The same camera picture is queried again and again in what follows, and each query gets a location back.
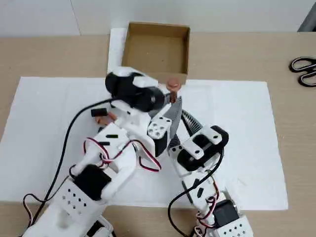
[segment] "white wall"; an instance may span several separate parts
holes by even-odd
[[[297,31],[315,0],[0,0],[0,36],[108,34],[128,21]]]

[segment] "black cable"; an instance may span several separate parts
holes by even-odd
[[[73,120],[71,121],[71,123],[69,124],[68,129],[67,129],[67,132],[66,132],[66,136],[65,136],[65,140],[64,140],[64,145],[63,145],[63,150],[62,150],[62,153],[61,153],[61,156],[60,156],[60,160],[59,160],[59,163],[58,163],[58,166],[57,166],[57,170],[56,170],[54,179],[53,179],[53,181],[52,181],[52,183],[51,183],[51,185],[50,185],[50,187],[49,187],[49,189],[48,189],[48,191],[47,191],[47,193],[46,193],[46,195],[45,195],[45,198],[44,198],[43,202],[41,203],[41,205],[39,206],[37,212],[35,213],[35,216],[34,216],[34,218],[33,218],[33,222],[32,222],[32,224],[31,224],[31,226],[34,225],[35,221],[36,221],[37,218],[39,217],[39,214],[40,214],[40,212],[42,211],[42,209],[44,208],[44,206],[45,206],[45,204],[46,204],[46,202],[47,202],[47,199],[48,199],[48,197],[49,197],[49,195],[50,195],[50,193],[51,193],[51,191],[52,191],[52,189],[53,189],[53,187],[54,187],[54,185],[55,185],[55,183],[56,183],[58,174],[59,174],[59,172],[60,172],[60,169],[61,169],[61,166],[62,166],[62,163],[63,163],[63,160],[64,160],[65,151],[66,151],[66,145],[67,145],[69,133],[70,133],[70,130],[71,130],[72,126],[74,125],[76,119],[79,117],[79,115],[81,115],[81,114],[82,114],[84,111],[86,111],[86,110],[89,110],[89,109],[91,109],[91,108],[93,108],[93,107],[96,107],[96,106],[98,106],[98,105],[102,105],[102,104],[105,104],[105,103],[110,103],[110,102],[115,101],[115,100],[118,100],[118,98],[111,98],[111,99],[107,99],[107,100],[102,100],[102,101],[100,101],[100,102],[97,102],[97,103],[94,103],[94,104],[92,104],[92,105],[86,106],[86,107],[84,107],[83,109],[81,109],[81,110],[74,116],[74,118],[73,118]]]
[[[168,219],[169,222],[171,223],[172,227],[178,232],[180,233],[182,236],[184,237],[190,237],[189,235],[183,233],[173,222],[172,218],[171,218],[171,206],[173,205],[173,203],[178,200],[180,197],[182,197],[183,195],[189,193],[190,191],[192,191],[193,189],[196,189],[201,183],[203,183],[205,180],[207,180],[209,177],[211,177],[214,172],[218,169],[218,167],[220,166],[220,164],[222,163],[224,157],[224,149],[220,152],[220,157],[218,159],[218,162],[216,163],[215,167],[207,174],[205,175],[204,178],[202,178],[200,181],[198,181],[197,183],[193,184],[189,189],[184,190],[182,193],[178,194],[173,200],[171,200],[171,202],[169,203],[168,206]]]

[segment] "copper peg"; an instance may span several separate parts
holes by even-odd
[[[170,78],[166,85],[170,91],[170,102],[174,103],[177,100],[177,93],[181,88],[181,84],[177,78]]]

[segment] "red and white wire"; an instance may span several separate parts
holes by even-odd
[[[139,164],[142,168],[152,171],[152,172],[159,172],[161,170],[161,165],[158,162],[158,160],[148,151],[148,149],[146,148],[146,146],[139,140],[130,140],[128,141],[124,147],[113,157],[110,158],[108,151],[106,150],[106,148],[104,146],[102,146],[97,140],[91,138],[91,137],[87,137],[86,140],[83,143],[83,151],[84,153],[86,153],[86,141],[89,140],[90,142],[92,142],[98,149],[100,149],[102,156],[104,157],[104,159],[102,159],[102,162],[104,162],[105,164],[109,164],[111,163],[114,159],[116,159],[117,157],[119,157],[122,152],[128,147],[129,144],[131,143],[138,143],[141,145],[141,147],[143,148],[144,152],[146,153],[146,155],[149,157],[149,159],[151,160],[152,163],[154,163],[157,167],[157,169],[145,166],[142,162],[141,162],[141,158],[139,157]]]
[[[215,227],[215,224],[213,225],[210,225],[210,224],[207,224],[204,222],[205,219],[207,219],[213,212],[214,212],[214,209],[215,209],[215,206],[216,206],[216,203],[217,203],[217,200],[219,198],[219,189],[216,185],[216,182],[214,180],[214,178],[212,177],[213,179],[213,185],[214,185],[214,188],[216,190],[216,196],[210,196],[208,198],[205,199],[206,203],[208,204],[209,206],[209,211],[208,213],[201,217],[201,213],[200,212],[197,212],[196,214],[196,217],[197,217],[197,220],[198,222],[203,225],[205,228],[214,228]]]

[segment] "cardboard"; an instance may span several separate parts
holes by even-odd
[[[159,82],[188,75],[190,28],[180,25],[131,22],[122,66],[133,67]]]

